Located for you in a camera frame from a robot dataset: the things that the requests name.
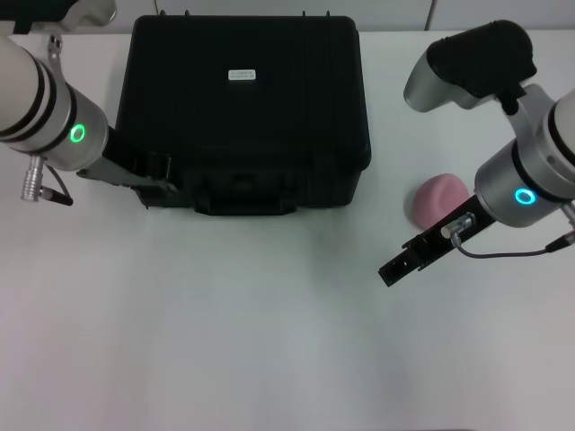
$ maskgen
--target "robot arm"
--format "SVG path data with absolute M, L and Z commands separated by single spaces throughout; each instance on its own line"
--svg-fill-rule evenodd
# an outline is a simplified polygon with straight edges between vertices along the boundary
M 416 236 L 379 273 L 388 286 L 424 269 L 454 248 L 469 257 L 509 257 L 554 252 L 572 245 L 575 233 L 544 251 L 478 256 L 461 248 L 495 222 L 528 227 L 562 209 L 575 228 L 575 91 L 558 102 L 538 85 L 521 85 L 536 73 L 527 34 L 512 22 L 494 22 L 432 44 L 405 88 L 420 112 L 450 101 L 465 109 L 496 98 L 517 138 L 477 172 L 475 196 Z
M 0 32 L 69 31 L 77 25 L 106 25 L 115 0 L 9 0 L 0 6 Z M 102 110 L 70 86 L 60 66 L 63 41 L 47 37 L 40 61 L 0 36 L 0 142 L 30 156 L 22 199 L 39 197 L 72 205 L 54 168 L 78 171 L 101 156 L 113 133 Z M 65 195 L 41 185 L 46 163 Z
M 44 163 L 61 171 L 84 169 L 102 156 L 111 133 L 103 111 L 62 75 L 62 39 L 47 39 L 47 60 L 41 62 L 0 36 L 0 142 L 31 157 L 22 190 L 28 201 L 60 198 L 42 188 Z

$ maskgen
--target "green indicator light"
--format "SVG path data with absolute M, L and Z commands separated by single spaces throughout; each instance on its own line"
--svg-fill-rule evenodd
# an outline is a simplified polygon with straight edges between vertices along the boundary
M 78 124 L 72 128 L 70 131 L 70 140 L 74 144 L 79 144 L 80 142 L 84 141 L 86 137 L 86 128 L 84 124 Z

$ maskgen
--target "cyan indicator light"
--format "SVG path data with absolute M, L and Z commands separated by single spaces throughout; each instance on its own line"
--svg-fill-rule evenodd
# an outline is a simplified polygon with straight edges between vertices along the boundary
M 84 124 L 76 124 L 72 130 L 70 130 L 70 140 L 74 143 L 74 144 L 79 144 L 82 141 L 84 141 L 84 138 L 86 137 L 86 128 L 84 127 Z
M 533 205 L 537 198 L 530 189 L 518 189 L 515 192 L 515 200 L 521 205 Z

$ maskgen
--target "white label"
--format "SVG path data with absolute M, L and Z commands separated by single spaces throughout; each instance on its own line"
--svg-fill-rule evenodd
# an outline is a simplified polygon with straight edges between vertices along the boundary
M 255 70 L 230 70 L 227 73 L 230 81 L 255 81 Z

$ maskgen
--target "black bracket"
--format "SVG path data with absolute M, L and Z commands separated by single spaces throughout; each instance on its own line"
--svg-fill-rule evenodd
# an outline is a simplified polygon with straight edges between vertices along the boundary
M 412 273 L 421 271 L 454 249 L 451 241 L 441 234 L 441 229 L 467 213 L 475 215 L 475 224 L 461 233 L 465 242 L 477 233 L 491 226 L 495 220 L 487 214 L 476 196 L 468 199 L 451 214 L 405 243 L 405 251 L 379 269 L 379 275 L 388 287 Z

